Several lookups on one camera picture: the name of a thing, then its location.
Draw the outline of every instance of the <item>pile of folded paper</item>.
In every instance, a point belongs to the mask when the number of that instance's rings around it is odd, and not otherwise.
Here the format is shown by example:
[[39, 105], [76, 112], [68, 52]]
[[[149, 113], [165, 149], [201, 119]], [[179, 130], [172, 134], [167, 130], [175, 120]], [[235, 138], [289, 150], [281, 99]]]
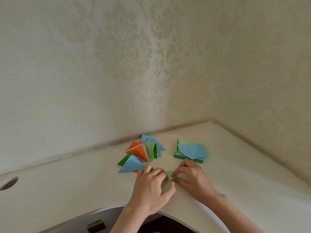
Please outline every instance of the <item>pile of folded paper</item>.
[[175, 146], [174, 157], [180, 159], [192, 159], [198, 163], [203, 163], [205, 157], [209, 156], [209, 152], [202, 144], [188, 142], [178, 139]]
[[132, 141], [129, 148], [125, 149], [127, 155], [118, 163], [122, 166], [121, 172], [137, 172], [144, 169], [142, 162], [151, 162], [158, 157], [162, 157], [163, 146], [152, 136], [142, 135], [141, 141]]

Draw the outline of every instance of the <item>person's left hand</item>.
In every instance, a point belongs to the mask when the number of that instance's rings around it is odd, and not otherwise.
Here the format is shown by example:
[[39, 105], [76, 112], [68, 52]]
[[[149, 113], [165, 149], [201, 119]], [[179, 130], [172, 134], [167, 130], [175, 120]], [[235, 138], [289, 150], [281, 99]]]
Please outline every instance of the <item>person's left hand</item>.
[[175, 193], [174, 182], [162, 192], [161, 183], [165, 179], [168, 179], [168, 176], [161, 168], [154, 169], [147, 164], [144, 170], [140, 169], [128, 207], [139, 209], [145, 217], [159, 211]]

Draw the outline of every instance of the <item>person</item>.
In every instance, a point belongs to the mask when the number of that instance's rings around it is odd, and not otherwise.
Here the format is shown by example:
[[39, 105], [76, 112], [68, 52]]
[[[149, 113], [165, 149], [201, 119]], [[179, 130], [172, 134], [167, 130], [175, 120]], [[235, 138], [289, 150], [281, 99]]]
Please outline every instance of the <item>person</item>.
[[[184, 173], [189, 181], [177, 174]], [[183, 160], [172, 173], [173, 182], [162, 192], [161, 183], [168, 179], [161, 168], [147, 164], [139, 170], [130, 201], [123, 208], [111, 233], [136, 233], [147, 216], [159, 211], [175, 193], [175, 183], [184, 188], [197, 201], [211, 209], [231, 233], [264, 233], [239, 210], [225, 195], [220, 194], [193, 160]]]

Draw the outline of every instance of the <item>damask wallpaper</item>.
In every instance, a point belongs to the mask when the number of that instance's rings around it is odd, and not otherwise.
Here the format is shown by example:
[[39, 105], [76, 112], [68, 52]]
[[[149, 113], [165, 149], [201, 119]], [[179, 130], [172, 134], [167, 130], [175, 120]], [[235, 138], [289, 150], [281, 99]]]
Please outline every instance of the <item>damask wallpaper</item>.
[[209, 120], [208, 5], [0, 0], [0, 174]]
[[311, 183], [311, 0], [235, 0], [215, 21], [213, 119]]

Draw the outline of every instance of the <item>blue paper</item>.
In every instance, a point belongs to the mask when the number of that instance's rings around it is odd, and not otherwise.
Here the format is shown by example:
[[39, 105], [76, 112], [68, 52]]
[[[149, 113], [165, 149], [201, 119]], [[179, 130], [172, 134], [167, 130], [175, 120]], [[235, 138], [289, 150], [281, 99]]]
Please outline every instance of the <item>blue paper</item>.
[[140, 162], [137, 157], [132, 154], [118, 173], [138, 171], [139, 169], [145, 169], [145, 165], [143, 165], [142, 162]]
[[162, 157], [161, 150], [165, 151], [163, 146], [158, 142], [158, 140], [153, 136], [142, 135], [142, 142], [153, 142], [156, 144], [156, 148], [160, 157]]
[[209, 152], [201, 144], [178, 145], [180, 152], [190, 159], [209, 156]]

